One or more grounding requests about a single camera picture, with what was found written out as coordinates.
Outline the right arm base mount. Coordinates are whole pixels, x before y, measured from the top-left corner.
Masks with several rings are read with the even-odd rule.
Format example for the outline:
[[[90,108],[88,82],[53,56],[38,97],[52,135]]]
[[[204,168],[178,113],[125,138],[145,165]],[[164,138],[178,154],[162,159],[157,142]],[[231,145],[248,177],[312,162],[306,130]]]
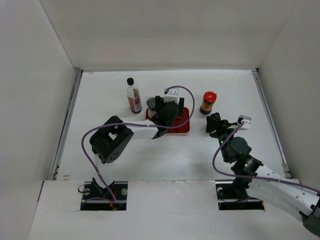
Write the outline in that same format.
[[[246,192],[237,192],[230,180],[216,181],[215,188],[220,211],[265,210],[262,200],[250,197]]]

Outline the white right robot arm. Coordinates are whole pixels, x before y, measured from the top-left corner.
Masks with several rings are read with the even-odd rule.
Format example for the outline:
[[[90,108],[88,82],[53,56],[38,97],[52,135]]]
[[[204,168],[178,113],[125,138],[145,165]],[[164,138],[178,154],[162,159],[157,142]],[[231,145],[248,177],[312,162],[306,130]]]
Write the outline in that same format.
[[[219,142],[214,157],[231,165],[232,192],[238,198],[266,201],[302,223],[315,236],[320,235],[320,191],[294,182],[271,170],[251,155],[251,147],[235,134],[248,130],[251,118],[240,115],[236,122],[221,119],[218,112],[206,117],[206,133]]]

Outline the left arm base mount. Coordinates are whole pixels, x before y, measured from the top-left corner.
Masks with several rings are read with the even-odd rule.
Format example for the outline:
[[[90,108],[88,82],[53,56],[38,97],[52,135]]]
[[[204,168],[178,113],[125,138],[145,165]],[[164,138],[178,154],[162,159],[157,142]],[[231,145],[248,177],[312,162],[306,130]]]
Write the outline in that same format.
[[[112,190],[116,200],[105,187],[98,185],[93,178],[85,181],[78,187],[81,194],[81,211],[125,211],[127,209],[128,182],[114,181],[109,188]]]

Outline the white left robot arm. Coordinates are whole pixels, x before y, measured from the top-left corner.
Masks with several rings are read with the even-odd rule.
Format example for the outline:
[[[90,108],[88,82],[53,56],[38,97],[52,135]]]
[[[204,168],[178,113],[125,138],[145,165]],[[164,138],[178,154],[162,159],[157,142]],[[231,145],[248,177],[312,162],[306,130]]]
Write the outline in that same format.
[[[114,190],[114,180],[106,181],[98,164],[111,164],[119,158],[131,140],[155,140],[170,130],[177,129],[189,123],[185,120],[179,125],[175,125],[177,120],[184,115],[183,97],[174,95],[159,95],[154,98],[154,105],[151,110],[154,114],[148,116],[143,121],[124,122],[118,116],[109,118],[102,126],[91,131],[94,134],[89,139],[91,151],[97,156],[98,161],[90,158],[85,150],[84,138],[81,140],[82,151],[93,166],[96,176],[92,179],[92,184],[96,196],[100,199],[115,200],[117,198]]]

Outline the soy sauce glass bottle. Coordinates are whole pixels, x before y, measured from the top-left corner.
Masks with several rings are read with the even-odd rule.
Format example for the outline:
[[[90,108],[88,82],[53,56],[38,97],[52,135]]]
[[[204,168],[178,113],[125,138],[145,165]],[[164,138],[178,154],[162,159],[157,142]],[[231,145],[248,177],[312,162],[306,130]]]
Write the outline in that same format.
[[[128,88],[126,90],[126,96],[130,106],[130,110],[134,114],[138,114],[142,111],[142,103],[140,97],[140,91],[137,86],[135,86],[134,79],[129,77],[127,80]]]

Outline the clear-cap salt grinder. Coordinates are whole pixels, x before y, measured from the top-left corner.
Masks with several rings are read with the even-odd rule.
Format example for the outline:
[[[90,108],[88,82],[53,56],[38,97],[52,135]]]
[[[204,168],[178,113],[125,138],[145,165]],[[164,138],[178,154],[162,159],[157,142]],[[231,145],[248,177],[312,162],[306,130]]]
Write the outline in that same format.
[[[147,105],[146,118],[150,119],[157,113],[155,97],[148,98],[146,101],[146,105]]]

